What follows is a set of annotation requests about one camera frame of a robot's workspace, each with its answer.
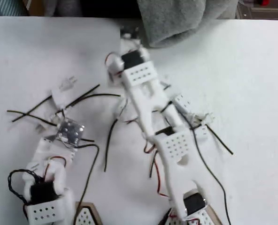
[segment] perforated bracket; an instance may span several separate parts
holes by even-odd
[[[65,219],[65,201],[60,198],[55,201],[45,202],[27,207],[30,225],[47,224]]]
[[[151,61],[141,63],[122,72],[122,80],[127,88],[157,78],[157,72]]]
[[[189,151],[190,133],[183,129],[170,136],[162,136],[156,142],[157,148],[161,150],[163,156],[168,161],[179,162]]]
[[[187,128],[169,136],[159,134],[154,137],[164,165],[166,187],[178,218],[181,219],[187,217],[184,194],[189,190],[188,186],[184,184],[182,171],[189,162],[190,137],[190,131]]]

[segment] black cable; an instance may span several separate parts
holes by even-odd
[[[62,112],[62,116],[63,116],[63,118],[65,118],[65,113],[64,113],[64,110],[62,109],[62,110],[61,110],[61,112]]]
[[[199,145],[198,145],[198,142],[197,142],[197,139],[196,139],[196,136],[195,136],[195,131],[194,131],[194,127],[191,125],[191,123],[189,122],[189,120],[186,118],[186,116],[184,116],[178,109],[177,111],[181,114],[181,116],[186,120],[187,124],[189,125],[190,129],[192,130],[193,132],[193,137],[194,137],[194,142],[195,142],[195,146],[196,146],[196,149],[201,157],[201,160],[203,161],[203,164],[205,165],[206,169],[209,171],[209,173],[212,175],[212,177],[216,180],[216,182],[219,184],[219,186],[221,187],[221,189],[223,190],[223,193],[224,193],[224,208],[225,208],[225,213],[227,215],[227,219],[228,219],[228,222],[229,222],[229,225],[231,225],[231,221],[230,221],[230,218],[229,218],[229,212],[228,212],[228,206],[227,206],[227,196],[226,196],[226,192],[225,192],[225,189],[223,187],[223,185],[221,184],[221,182],[218,180],[218,178],[214,175],[214,173],[211,171],[211,169],[209,168],[209,166],[207,165],[205,159],[203,158],[202,154],[201,154],[201,151],[200,151],[200,148],[199,148]]]
[[[38,117],[38,116],[30,115],[30,114],[27,114],[27,113],[24,113],[24,112],[20,112],[20,111],[16,111],[16,110],[7,110],[7,112],[8,112],[8,113],[20,113],[20,114],[23,114],[24,116],[30,116],[30,117],[36,118],[36,119],[38,119],[38,120],[40,120],[40,121],[42,121],[42,122],[48,124],[48,125],[51,125],[51,126],[56,127],[56,124],[51,123],[51,122],[49,122],[49,121],[47,121],[47,120],[45,120],[45,119],[42,119],[42,118],[40,118],[40,117]]]
[[[74,101],[72,101],[71,103],[69,103],[65,108],[67,109],[69,106],[74,106],[74,104],[79,101],[80,99],[82,99],[84,96],[90,94],[92,91],[94,91],[95,89],[97,89],[100,86],[100,84],[96,85],[95,87],[91,88],[90,90],[88,90],[85,94],[82,94],[80,97],[78,97],[77,99],[75,99]]]
[[[149,171],[149,178],[152,178],[154,161],[155,161],[155,159],[156,159],[156,155],[157,155],[157,154],[158,154],[158,150],[156,150],[156,152],[154,153],[154,158],[153,158],[152,165],[151,165],[150,171]]]
[[[42,100],[40,103],[38,103],[35,107],[33,107],[32,109],[30,109],[29,111],[26,112],[26,115],[28,115],[29,113],[31,113],[32,111],[34,111],[35,109],[37,109],[40,105],[42,105],[44,102],[46,102],[47,100],[51,99],[52,96],[48,96],[47,98],[45,98],[44,100]],[[26,115],[22,115],[17,117],[16,119],[13,119],[12,122],[16,122],[17,120],[23,118]]]
[[[108,134],[108,140],[107,140],[107,146],[106,146],[106,155],[105,155],[105,168],[104,168],[104,172],[107,170],[107,164],[108,164],[108,152],[109,152],[109,145],[110,145],[110,140],[111,140],[111,135],[113,132],[113,128],[115,126],[115,124],[118,122],[118,119],[115,119],[112,123],[112,126],[110,128],[109,134]]]
[[[95,140],[85,139],[85,138],[81,138],[81,141],[84,141],[84,142],[95,142]]]
[[[167,103],[167,105],[160,111],[160,113],[164,112],[167,109],[167,107],[170,106],[171,104],[172,104],[172,101],[169,101]]]
[[[26,206],[27,206],[26,204],[23,204],[22,211],[23,211],[23,214],[24,214],[25,218],[28,220],[27,212],[25,210]]]
[[[81,101],[83,101],[83,100],[85,100],[87,98],[92,98],[92,97],[97,97],[97,96],[115,96],[115,97],[120,97],[120,95],[117,95],[117,94],[108,94],[108,93],[93,94],[93,95],[85,96],[85,97],[79,99],[72,106],[75,106],[76,104],[80,103]]]
[[[166,90],[167,88],[170,88],[170,87],[171,87],[171,85],[169,84],[163,90]]]
[[[225,149],[228,150],[228,152],[233,155],[234,153],[228,148],[228,146],[225,145],[225,143],[219,138],[219,136],[214,132],[214,130],[212,130],[210,128],[210,126],[208,124],[206,124],[207,128],[209,131],[211,131],[211,133],[219,140],[219,142],[225,147]]]
[[[92,171],[93,171],[93,168],[94,168],[96,159],[97,159],[97,157],[98,157],[98,154],[99,154],[99,152],[100,152],[100,148],[99,148],[99,146],[98,146],[97,144],[85,144],[85,145],[80,145],[80,146],[75,147],[75,148],[77,148],[77,149],[82,149],[82,148],[90,147],[90,146],[96,147],[97,151],[96,151],[95,158],[94,158],[94,160],[93,160],[91,169],[90,169],[90,171],[89,171],[89,174],[88,174],[88,177],[87,177],[87,180],[86,180],[85,188],[84,188],[84,190],[83,190],[82,196],[81,196],[81,198],[80,198],[80,200],[79,200],[79,202],[78,202],[78,205],[77,205],[77,209],[76,209],[76,212],[75,212],[75,215],[74,215],[74,219],[73,219],[73,225],[75,225],[75,222],[76,222],[76,220],[77,220],[77,215],[78,215],[79,210],[80,210],[80,205],[82,204],[83,198],[84,198],[84,196],[85,196],[85,194],[86,194],[86,191],[87,191],[87,188],[88,188],[88,184],[89,184],[89,179],[90,179],[91,173],[92,173]]]
[[[119,113],[119,116],[121,116],[121,114],[123,113],[123,111],[127,107],[128,103],[129,103],[129,99],[127,98],[126,101],[125,101],[124,107],[122,108],[121,112]]]
[[[21,194],[19,194],[19,193],[17,193],[17,192],[12,188],[12,176],[13,176],[14,173],[18,173],[18,172],[26,172],[26,173],[32,175],[32,176],[34,177],[36,183],[41,182],[41,181],[42,181],[42,178],[39,177],[34,171],[25,170],[25,169],[13,170],[12,172],[9,173],[9,175],[8,175],[8,189],[9,189],[9,191],[12,192],[14,195],[16,195],[18,198],[20,198],[20,199],[23,201],[23,203],[24,203],[25,205],[27,205],[27,201],[26,201],[26,199],[24,198],[24,196],[21,195]]]

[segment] white plastic bracket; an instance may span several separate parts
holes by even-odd
[[[56,222],[57,225],[71,225],[75,213],[74,196],[71,190],[57,200],[27,206],[30,225],[41,225]]]
[[[95,221],[88,208],[83,207],[77,216],[76,225],[95,225]]]
[[[184,184],[182,171],[189,162],[190,133],[184,128],[182,131],[170,136],[159,134],[155,136],[155,144],[164,165],[165,181],[170,199],[174,203],[179,218],[187,217],[187,209],[184,204],[184,194],[188,186]]]

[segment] table surface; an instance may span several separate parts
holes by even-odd
[[[24,168],[40,137],[37,122],[7,109],[27,111],[60,80],[78,82],[69,96],[101,84],[96,93],[122,93],[109,88],[105,55],[119,51],[119,26],[94,18],[0,17],[0,224],[27,224],[22,203],[8,191],[10,171]],[[228,153],[211,136],[201,151],[227,190],[232,223],[278,223],[278,21],[214,21],[187,40],[150,50],[158,73],[192,103],[194,112],[213,112],[212,128],[235,152]],[[113,132],[108,170],[103,172],[105,143],[118,99],[88,99],[71,117],[86,126],[85,137],[100,145],[100,155],[85,201],[93,202],[104,224],[157,224],[169,208],[150,180],[151,156],[135,124],[118,123]],[[47,103],[34,114],[54,112]],[[68,186],[79,199],[95,154],[82,149],[68,171]],[[211,206],[227,224],[222,191],[192,149],[191,169]],[[189,169],[184,179],[189,180]],[[20,176],[14,188],[22,192]]]

